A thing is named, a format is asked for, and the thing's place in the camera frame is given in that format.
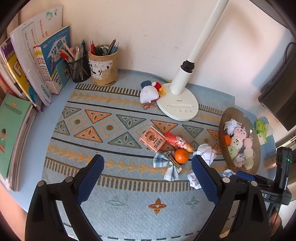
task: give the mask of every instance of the plaid bow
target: plaid bow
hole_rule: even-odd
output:
[[[179,172],[182,170],[182,167],[179,169],[166,157],[167,154],[173,156],[173,151],[167,151],[164,153],[157,152],[153,159],[153,167],[166,167],[168,166],[163,179],[167,181],[179,180]]]

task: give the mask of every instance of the book spine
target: book spine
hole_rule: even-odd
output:
[[[54,86],[54,83],[52,82],[52,79],[51,79],[50,74],[48,72],[47,66],[45,64],[45,59],[43,57],[43,53],[41,51],[41,48],[39,46],[35,46],[34,51],[37,56],[37,61],[38,61],[39,67],[40,67],[41,72],[45,78],[48,88],[51,90],[52,93],[57,93],[57,90]]]
[[[17,97],[17,95],[13,92],[13,90],[10,88],[10,86],[9,86],[9,85],[6,83],[6,81],[3,79],[3,77],[2,77],[1,74],[0,74],[0,79],[1,79],[1,81],[3,82],[3,84],[5,85],[5,87],[7,88],[8,92],[9,92],[11,95]]]

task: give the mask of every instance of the white wall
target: white wall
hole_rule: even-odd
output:
[[[20,20],[63,5],[63,25],[71,25],[74,45],[119,41],[119,67],[172,79],[186,60],[216,0],[31,0]],[[258,102],[259,88],[282,64],[290,32],[249,0],[230,0],[202,56],[192,83],[235,96],[235,104],[266,116],[275,140],[284,127]]]

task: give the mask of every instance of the lamp arm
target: lamp arm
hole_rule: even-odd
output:
[[[194,63],[206,44],[209,36],[215,28],[218,20],[220,19],[229,0],[217,0],[206,24],[204,25],[189,57],[177,70],[169,90],[175,94],[180,95],[183,93],[186,84],[189,81],[191,74],[193,73]]]

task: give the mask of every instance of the screw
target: screw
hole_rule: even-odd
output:
[[[43,180],[39,181],[39,182],[37,183],[37,185],[38,185],[39,187],[43,186],[43,185],[44,185],[44,181],[43,181]]]
[[[222,181],[225,183],[230,183],[230,179],[228,177],[223,177]]]
[[[66,177],[66,178],[65,178],[65,181],[66,181],[67,183],[72,182],[72,181],[73,181],[73,177]]]
[[[257,182],[251,181],[251,185],[254,186],[254,187],[257,187]]]

